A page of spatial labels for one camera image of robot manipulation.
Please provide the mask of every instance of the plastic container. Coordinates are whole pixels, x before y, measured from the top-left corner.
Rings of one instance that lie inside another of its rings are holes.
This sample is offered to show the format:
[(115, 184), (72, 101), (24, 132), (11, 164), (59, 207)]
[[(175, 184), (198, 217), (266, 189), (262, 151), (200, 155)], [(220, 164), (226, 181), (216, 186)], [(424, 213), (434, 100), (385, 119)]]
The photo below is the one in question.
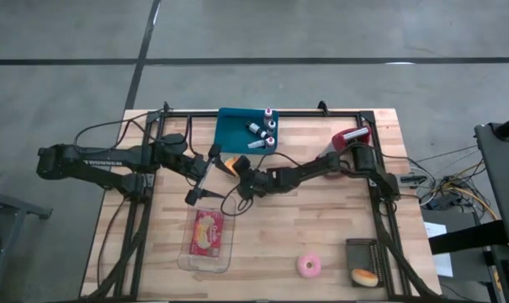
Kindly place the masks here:
[[(204, 198), (198, 201), (196, 207), (188, 207), (183, 244), (178, 256), (179, 268), (220, 274), (230, 267), (236, 218), (220, 212), (221, 201), (222, 199), (217, 198)], [(236, 201), (233, 197), (230, 196), (226, 200), (224, 209), (226, 213), (236, 213)], [(217, 248), (215, 242), (211, 242), (211, 239), (209, 242), (207, 240), (210, 237), (213, 237), (212, 240), (215, 239), (215, 233), (219, 230), (219, 214), (222, 218), (222, 226)], [(205, 246), (199, 245), (200, 238), (203, 238), (201, 242), (206, 242)]]
[(248, 148), (248, 144), (260, 140), (259, 136), (247, 129), (247, 122), (264, 125), (263, 109), (219, 109), (217, 127), (215, 130), (215, 144), (220, 144), (222, 152), (238, 154), (266, 155), (277, 150), (278, 145), (278, 112), (273, 110), (273, 120), (277, 123), (272, 148)]

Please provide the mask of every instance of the red object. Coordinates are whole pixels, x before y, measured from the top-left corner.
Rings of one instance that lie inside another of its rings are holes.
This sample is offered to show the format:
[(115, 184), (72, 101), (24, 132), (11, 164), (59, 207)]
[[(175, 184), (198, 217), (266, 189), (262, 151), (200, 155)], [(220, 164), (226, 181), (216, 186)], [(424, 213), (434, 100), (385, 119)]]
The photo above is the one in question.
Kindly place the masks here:
[(224, 215), (216, 210), (197, 210), (190, 254), (219, 257)]
[(354, 140), (357, 140), (359, 142), (362, 142), (362, 143), (365, 143), (365, 144), (369, 144), (370, 142), (370, 134), (371, 134), (371, 130), (370, 130), (370, 127), (368, 126), (363, 126), (363, 127), (358, 127), (358, 128), (352, 128), (352, 129), (348, 129), (348, 130), (343, 130), (337, 134), (335, 134), (332, 138), (331, 138), (331, 143), (329, 143), (329, 145), (325, 148), (325, 150), (323, 150), (319, 155), (318, 157), (323, 157), (325, 156), (327, 153), (329, 152), (339, 152), (341, 151), (342, 149), (344, 149), (344, 147), (346, 147), (347, 145), (347, 141), (344, 139), (344, 135), (348, 134), (348, 133), (351, 133), (355, 130), (359, 130), (359, 129), (362, 129), (362, 128), (367, 128), (368, 129), (368, 132), (362, 136), (359, 136), (359, 137), (356, 137), (354, 138)]

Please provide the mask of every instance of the small bottle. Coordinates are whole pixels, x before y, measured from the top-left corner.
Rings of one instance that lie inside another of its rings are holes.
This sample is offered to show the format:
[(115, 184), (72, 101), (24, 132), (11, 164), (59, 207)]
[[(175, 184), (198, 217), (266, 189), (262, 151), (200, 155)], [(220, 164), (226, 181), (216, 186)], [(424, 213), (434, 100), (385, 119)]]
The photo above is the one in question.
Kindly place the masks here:
[(265, 146), (265, 140), (258, 140), (254, 141), (253, 143), (248, 143), (248, 148), (258, 148), (258, 147), (264, 147)]
[(277, 122), (270, 120), (267, 124), (268, 127), (268, 136), (273, 136), (274, 130), (277, 128)]
[(274, 138), (273, 137), (269, 137), (267, 139), (265, 139), (265, 148), (273, 148), (274, 146)]
[(272, 109), (265, 109), (263, 112), (263, 123), (265, 126), (268, 126), (269, 121), (273, 120), (273, 110)]
[(256, 123), (252, 123), (250, 121), (247, 122), (247, 128), (249, 131), (253, 132), (257, 136), (260, 136), (262, 139), (265, 139), (265, 137), (268, 135), (268, 133), (265, 130), (262, 130)]

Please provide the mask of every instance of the clear plastic container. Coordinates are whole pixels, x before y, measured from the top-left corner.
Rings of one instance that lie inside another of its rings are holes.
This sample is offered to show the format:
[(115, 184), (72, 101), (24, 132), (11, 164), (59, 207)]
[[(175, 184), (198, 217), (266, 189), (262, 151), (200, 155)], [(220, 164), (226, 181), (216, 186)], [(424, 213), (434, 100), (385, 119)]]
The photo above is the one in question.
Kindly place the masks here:
[[(220, 274), (230, 267), (236, 218), (235, 216), (222, 214), (220, 212), (220, 202), (222, 202), (222, 199), (203, 198), (196, 203), (195, 207), (188, 207), (185, 231), (183, 232), (183, 244), (178, 257), (179, 268), (188, 271)], [(229, 197), (224, 207), (226, 213), (235, 214), (235, 199)], [(220, 245), (214, 247), (213, 243), (208, 241), (208, 239), (214, 237), (215, 232), (219, 229), (219, 218), (221, 218), (222, 222)], [(215, 229), (212, 236), (210, 235), (211, 229)], [(204, 244), (201, 246), (206, 249), (200, 248), (200, 242)]]

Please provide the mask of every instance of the butcher block tabletop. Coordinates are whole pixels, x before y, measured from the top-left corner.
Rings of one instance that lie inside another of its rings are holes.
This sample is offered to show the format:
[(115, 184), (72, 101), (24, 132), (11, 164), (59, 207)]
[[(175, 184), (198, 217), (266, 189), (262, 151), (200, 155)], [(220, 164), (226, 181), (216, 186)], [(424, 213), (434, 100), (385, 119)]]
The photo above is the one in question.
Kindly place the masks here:
[[(363, 110), (375, 113), (383, 153), (406, 156), (396, 111)], [(145, 112), (147, 110), (127, 110), (125, 118)], [(144, 125), (145, 120), (146, 117), (141, 117), (137, 121)], [(164, 133), (183, 134), (185, 123), (184, 118), (166, 118)], [(214, 140), (215, 125), (216, 118), (193, 118), (192, 144), (196, 152), (207, 155)], [(357, 127), (354, 118), (280, 117), (277, 152), (299, 163), (309, 162), (327, 146), (334, 134), (354, 127)], [(118, 148), (140, 145), (142, 136), (142, 131), (131, 125)], [(193, 154), (187, 150), (185, 155)], [(222, 154), (223, 159), (231, 156), (234, 155)], [(248, 157), (253, 165), (261, 158)], [(389, 173), (410, 172), (406, 160), (385, 158), (384, 162)], [(261, 169), (281, 166), (293, 167), (294, 164), (273, 155), (264, 160)], [(113, 167), (112, 171), (129, 172), (123, 167)], [(204, 188), (225, 195), (237, 182), (218, 169), (211, 169)], [(253, 207), (236, 217), (231, 263), (222, 274), (186, 271), (178, 267), (188, 213), (184, 199), (190, 189), (185, 177), (165, 168), (157, 171), (138, 300), (386, 299), (385, 288), (352, 287), (347, 271), (346, 240), (376, 238), (365, 179), (313, 178), (287, 194), (255, 198)], [(409, 189), (401, 192), (414, 194)], [(241, 200), (237, 194), (232, 194), (234, 196), (237, 202)], [(107, 191), (103, 197), (81, 295), (89, 295), (97, 288), (99, 250), (110, 219), (122, 200), (115, 190)], [(220, 202), (221, 199), (208, 199), (205, 204), (219, 208)], [(417, 200), (402, 197), (397, 204), (396, 219), (404, 254), (426, 284), (441, 293)], [(101, 280), (118, 260), (128, 212), (129, 203), (123, 203), (110, 229), (101, 261)], [(321, 274), (317, 278), (304, 279), (296, 271), (297, 257), (305, 253), (315, 253), (321, 259)], [(398, 269), (394, 259), (390, 259), (396, 293), (401, 293)], [(125, 275), (127, 290), (133, 263), (134, 258)]]

